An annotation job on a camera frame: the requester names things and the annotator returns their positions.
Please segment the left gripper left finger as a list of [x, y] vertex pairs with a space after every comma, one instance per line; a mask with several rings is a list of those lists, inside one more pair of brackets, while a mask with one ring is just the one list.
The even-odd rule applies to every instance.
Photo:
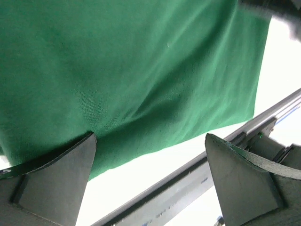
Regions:
[[0, 171], [1, 226], [74, 226], [96, 153], [94, 133]]

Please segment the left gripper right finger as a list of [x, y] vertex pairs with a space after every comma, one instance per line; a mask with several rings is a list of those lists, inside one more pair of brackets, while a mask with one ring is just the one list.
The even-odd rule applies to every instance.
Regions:
[[301, 148], [280, 163], [207, 134], [206, 154], [227, 226], [301, 224]]

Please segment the green t shirt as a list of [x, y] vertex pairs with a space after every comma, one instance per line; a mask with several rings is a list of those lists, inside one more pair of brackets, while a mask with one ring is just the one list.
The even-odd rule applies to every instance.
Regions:
[[235, 0], [3, 0], [0, 153], [91, 131], [91, 178], [253, 117], [269, 20]]

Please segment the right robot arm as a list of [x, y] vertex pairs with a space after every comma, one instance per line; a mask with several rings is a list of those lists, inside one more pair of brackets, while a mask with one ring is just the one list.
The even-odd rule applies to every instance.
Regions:
[[288, 22], [292, 36], [301, 41], [301, 1], [300, 0], [239, 0], [241, 8], [266, 17], [277, 17]]

